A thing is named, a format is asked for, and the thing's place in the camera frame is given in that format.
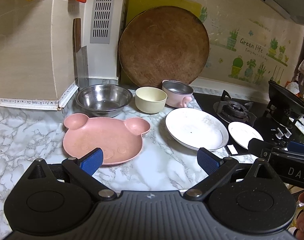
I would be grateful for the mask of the grey ventilation grille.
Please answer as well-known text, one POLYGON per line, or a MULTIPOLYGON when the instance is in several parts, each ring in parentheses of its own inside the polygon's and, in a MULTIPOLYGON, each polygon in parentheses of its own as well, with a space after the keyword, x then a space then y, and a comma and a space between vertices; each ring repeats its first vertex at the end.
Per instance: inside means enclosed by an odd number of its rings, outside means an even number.
POLYGON ((114 0, 93 0, 90 43, 109 44, 114 0))

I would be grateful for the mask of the cream plastic bowl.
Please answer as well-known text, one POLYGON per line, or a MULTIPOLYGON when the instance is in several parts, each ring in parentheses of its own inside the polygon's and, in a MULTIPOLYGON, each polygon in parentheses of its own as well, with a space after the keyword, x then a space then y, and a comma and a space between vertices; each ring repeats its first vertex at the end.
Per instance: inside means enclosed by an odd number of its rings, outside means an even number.
POLYGON ((147 114, 156 114, 163 110, 168 96, 166 92, 155 87, 141 87, 135 91, 135 105, 147 114))

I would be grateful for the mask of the large white plate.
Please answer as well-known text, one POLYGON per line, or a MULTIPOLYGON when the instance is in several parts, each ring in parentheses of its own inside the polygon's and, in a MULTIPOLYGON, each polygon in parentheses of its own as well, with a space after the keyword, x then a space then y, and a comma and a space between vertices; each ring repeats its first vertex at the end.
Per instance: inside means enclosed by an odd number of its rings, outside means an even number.
POLYGON ((227 145, 229 133, 214 116, 193 108, 178 108, 168 113, 165 124, 170 135, 181 145, 197 151, 215 151, 227 145))

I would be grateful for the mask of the black wok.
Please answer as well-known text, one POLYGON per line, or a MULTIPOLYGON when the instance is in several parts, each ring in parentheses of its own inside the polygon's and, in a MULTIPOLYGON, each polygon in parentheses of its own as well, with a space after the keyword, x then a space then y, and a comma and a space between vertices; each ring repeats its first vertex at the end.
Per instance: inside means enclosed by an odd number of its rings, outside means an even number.
POLYGON ((269 99, 272 105, 298 116, 304 116, 304 102, 300 98, 273 80, 269 80, 268 83, 269 99))

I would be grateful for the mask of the pink bear-shaped plate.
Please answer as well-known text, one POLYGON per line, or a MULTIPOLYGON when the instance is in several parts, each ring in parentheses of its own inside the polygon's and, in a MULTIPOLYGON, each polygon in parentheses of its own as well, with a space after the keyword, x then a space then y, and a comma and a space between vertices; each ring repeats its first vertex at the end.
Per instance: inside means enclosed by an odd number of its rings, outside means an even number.
POLYGON ((134 117, 126 120, 75 113, 65 118, 65 152, 78 159, 95 148, 103 151, 103 165, 118 165, 136 158, 143 148, 149 122, 134 117))

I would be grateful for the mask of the stainless steel bowl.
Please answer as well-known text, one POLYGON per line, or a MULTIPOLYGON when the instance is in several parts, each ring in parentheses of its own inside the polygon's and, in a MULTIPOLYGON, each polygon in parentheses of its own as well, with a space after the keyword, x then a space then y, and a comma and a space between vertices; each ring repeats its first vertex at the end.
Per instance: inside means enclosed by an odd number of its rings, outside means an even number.
POLYGON ((132 100, 132 92, 119 85, 92 85, 80 90, 77 105, 91 116, 113 118, 119 115, 132 100))

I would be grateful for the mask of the small white plate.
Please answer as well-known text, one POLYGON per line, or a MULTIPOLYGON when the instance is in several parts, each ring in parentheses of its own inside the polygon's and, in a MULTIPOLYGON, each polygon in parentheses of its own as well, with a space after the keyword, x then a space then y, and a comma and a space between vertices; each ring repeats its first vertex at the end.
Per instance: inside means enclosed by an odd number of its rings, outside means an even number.
POLYGON ((231 122, 228 131, 234 141, 241 147, 248 149, 248 144, 252 139, 263 141, 263 137, 251 126, 242 122, 231 122))

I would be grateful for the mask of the pink steel-lined bowl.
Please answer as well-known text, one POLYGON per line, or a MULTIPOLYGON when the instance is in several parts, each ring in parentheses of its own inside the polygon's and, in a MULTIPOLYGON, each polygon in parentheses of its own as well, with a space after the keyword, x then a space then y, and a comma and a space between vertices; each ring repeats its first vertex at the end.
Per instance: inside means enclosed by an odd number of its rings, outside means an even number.
POLYGON ((163 80, 162 90, 167 94, 166 104, 174 108, 186 108, 194 92, 191 86, 175 80, 163 80))

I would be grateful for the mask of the black gas stove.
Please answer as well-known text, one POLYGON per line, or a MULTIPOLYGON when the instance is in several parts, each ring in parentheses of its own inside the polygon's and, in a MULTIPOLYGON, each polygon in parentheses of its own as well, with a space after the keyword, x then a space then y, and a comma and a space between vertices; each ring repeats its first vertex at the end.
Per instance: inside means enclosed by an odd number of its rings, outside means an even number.
POLYGON ((290 141, 304 144, 304 133, 298 127, 301 116, 276 108, 271 102, 235 99, 225 90, 220 95, 194 93, 193 96, 202 111, 216 117, 225 127, 231 122, 242 122, 275 146, 286 147, 290 141))

